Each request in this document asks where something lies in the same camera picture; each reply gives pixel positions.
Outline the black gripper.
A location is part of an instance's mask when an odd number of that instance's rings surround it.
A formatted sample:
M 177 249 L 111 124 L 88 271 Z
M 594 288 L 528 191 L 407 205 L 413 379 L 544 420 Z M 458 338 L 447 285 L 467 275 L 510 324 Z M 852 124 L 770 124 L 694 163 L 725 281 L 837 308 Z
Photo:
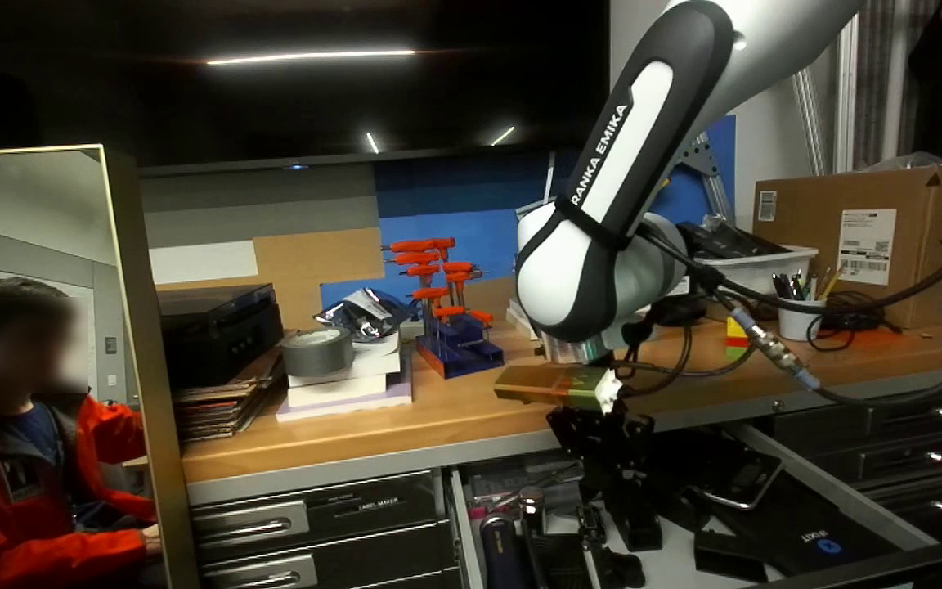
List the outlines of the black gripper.
M 579 498 L 596 502 L 626 477 L 643 474 L 654 422 L 632 415 L 626 403 L 612 411 L 559 406 L 547 415 L 559 450 L 582 462 Z

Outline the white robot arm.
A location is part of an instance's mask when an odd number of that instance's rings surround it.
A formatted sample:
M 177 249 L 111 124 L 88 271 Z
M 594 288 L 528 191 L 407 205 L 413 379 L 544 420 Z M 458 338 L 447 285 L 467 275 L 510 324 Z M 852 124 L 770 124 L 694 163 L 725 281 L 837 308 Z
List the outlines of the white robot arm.
M 670 0 L 646 31 L 576 156 L 516 247 L 516 304 L 566 343 L 600 343 L 686 275 L 652 214 L 682 154 L 725 112 L 815 62 L 864 0 Z

